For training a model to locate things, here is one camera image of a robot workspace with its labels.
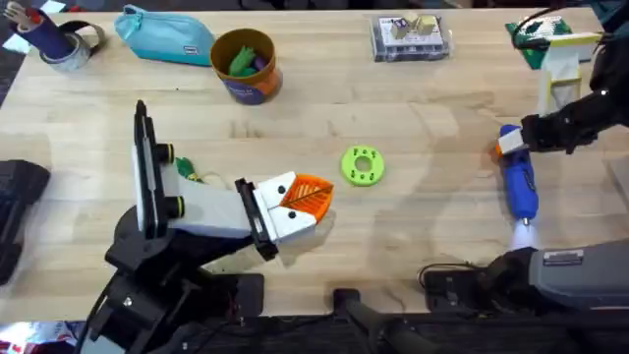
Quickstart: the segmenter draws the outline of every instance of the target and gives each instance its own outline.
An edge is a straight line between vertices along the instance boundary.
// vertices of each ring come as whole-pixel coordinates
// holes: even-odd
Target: green ring
[[[359,157],[366,157],[370,161],[372,168],[369,171],[360,171],[356,167],[356,160]],[[382,158],[382,154],[373,147],[350,147],[345,151],[341,159],[341,172],[343,176],[355,186],[372,186],[384,175],[384,158]]]

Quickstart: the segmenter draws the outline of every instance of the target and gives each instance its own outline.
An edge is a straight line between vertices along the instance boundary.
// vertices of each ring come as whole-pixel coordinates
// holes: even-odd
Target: tape roll
[[[96,31],[98,42],[95,46],[89,46],[86,40],[76,33],[77,30],[85,27],[92,27]],[[75,71],[85,65],[89,57],[102,47],[105,40],[105,32],[101,27],[85,21],[69,21],[59,26],[59,30],[73,43],[75,49],[69,55],[59,59],[48,58],[42,51],[39,51],[39,57],[54,70],[62,73]]]
[[[59,59],[50,59],[44,52],[39,52],[41,60],[50,65],[54,70],[62,73],[72,72],[81,68],[81,66],[86,64],[90,56],[89,44],[87,44],[85,39],[76,33],[65,33],[65,35],[75,46],[75,50],[69,55]]]

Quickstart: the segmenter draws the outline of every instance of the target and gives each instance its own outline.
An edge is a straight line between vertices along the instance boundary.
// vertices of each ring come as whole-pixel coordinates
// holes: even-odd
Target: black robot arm
[[[629,127],[629,38],[600,50],[590,80],[592,93],[546,116],[522,119],[522,139],[531,151],[565,150],[588,145],[599,132],[615,125]]]

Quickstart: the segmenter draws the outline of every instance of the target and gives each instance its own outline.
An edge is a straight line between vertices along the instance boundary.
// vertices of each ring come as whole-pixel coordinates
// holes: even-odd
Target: white label
[[[191,46],[191,45],[185,45],[184,46],[184,52],[186,53],[186,55],[198,55],[199,51],[197,50],[197,48],[195,46]]]
[[[544,266],[578,266],[583,263],[583,250],[548,251],[543,253]]]

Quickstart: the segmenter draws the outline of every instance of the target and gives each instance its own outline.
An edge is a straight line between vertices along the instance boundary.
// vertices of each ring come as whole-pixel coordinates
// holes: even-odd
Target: orange object
[[[312,214],[319,223],[330,208],[333,188],[321,178],[298,173],[280,205]]]
[[[502,156],[502,150],[500,149],[500,145],[499,144],[495,145],[495,152],[498,154],[498,157]]]

